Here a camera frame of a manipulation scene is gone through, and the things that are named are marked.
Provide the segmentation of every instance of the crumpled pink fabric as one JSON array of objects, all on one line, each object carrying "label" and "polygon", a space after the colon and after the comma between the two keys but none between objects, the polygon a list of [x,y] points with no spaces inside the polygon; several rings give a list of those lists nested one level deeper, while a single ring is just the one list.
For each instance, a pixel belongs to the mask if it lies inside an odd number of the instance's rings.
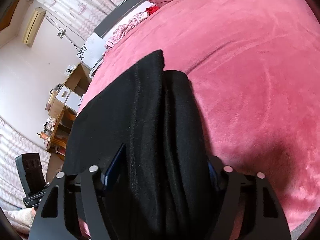
[{"label": "crumpled pink fabric", "polygon": [[119,25],[113,35],[107,40],[105,44],[106,49],[113,48],[133,27],[147,19],[149,16],[148,12],[136,13],[130,20],[123,25]]},{"label": "crumpled pink fabric", "polygon": [[305,0],[174,0],[105,54],[80,110],[162,49],[185,72],[209,152],[262,171],[290,229],[320,205],[320,24]]}]

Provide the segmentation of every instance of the gray headboard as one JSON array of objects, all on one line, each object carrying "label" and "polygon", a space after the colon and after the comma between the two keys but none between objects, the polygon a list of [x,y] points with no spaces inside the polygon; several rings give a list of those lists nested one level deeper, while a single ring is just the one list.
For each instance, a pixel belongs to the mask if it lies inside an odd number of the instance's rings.
[{"label": "gray headboard", "polygon": [[135,7],[142,4],[145,0],[125,0],[117,8],[115,8],[103,21],[94,29],[94,32],[103,37],[109,32],[126,14]]}]

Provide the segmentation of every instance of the pink bedspread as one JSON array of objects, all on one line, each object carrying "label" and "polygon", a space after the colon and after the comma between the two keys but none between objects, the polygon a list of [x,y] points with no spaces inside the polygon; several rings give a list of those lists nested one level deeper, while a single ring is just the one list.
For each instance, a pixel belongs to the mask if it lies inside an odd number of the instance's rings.
[{"label": "pink bedspread", "polygon": [[175,0],[106,53],[81,105],[150,52],[192,82],[208,149],[263,171],[294,229],[320,205],[320,24],[304,0]]}]

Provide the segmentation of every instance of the silver screw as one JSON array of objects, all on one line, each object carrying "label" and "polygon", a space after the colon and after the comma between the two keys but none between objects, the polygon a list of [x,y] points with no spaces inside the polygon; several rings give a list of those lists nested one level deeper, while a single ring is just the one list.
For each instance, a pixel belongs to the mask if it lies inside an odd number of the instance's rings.
[{"label": "silver screw", "polygon": [[233,168],[232,168],[231,166],[224,166],[224,167],[223,167],[223,170],[224,170],[225,172],[230,173],[230,172],[233,171]]},{"label": "silver screw", "polygon": [[99,167],[98,167],[97,165],[92,165],[92,166],[90,166],[89,171],[90,171],[90,172],[95,172],[95,171],[97,171],[98,169],[99,169]]},{"label": "silver screw", "polygon": [[258,176],[258,178],[260,178],[260,179],[264,179],[264,178],[266,177],[263,172],[258,172],[258,173],[257,173],[257,176]]},{"label": "silver screw", "polygon": [[63,178],[63,177],[64,177],[64,172],[63,172],[63,171],[58,172],[57,175],[56,175],[56,177],[57,177],[58,179]]}]

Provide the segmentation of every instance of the air conditioner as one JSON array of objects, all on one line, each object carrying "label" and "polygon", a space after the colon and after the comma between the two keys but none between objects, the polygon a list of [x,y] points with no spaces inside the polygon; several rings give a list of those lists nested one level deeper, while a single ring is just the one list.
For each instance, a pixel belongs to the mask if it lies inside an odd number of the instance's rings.
[{"label": "air conditioner", "polygon": [[22,42],[24,44],[32,44],[36,38],[37,32],[44,19],[45,10],[41,7],[36,8],[31,15],[27,28],[24,32]]}]

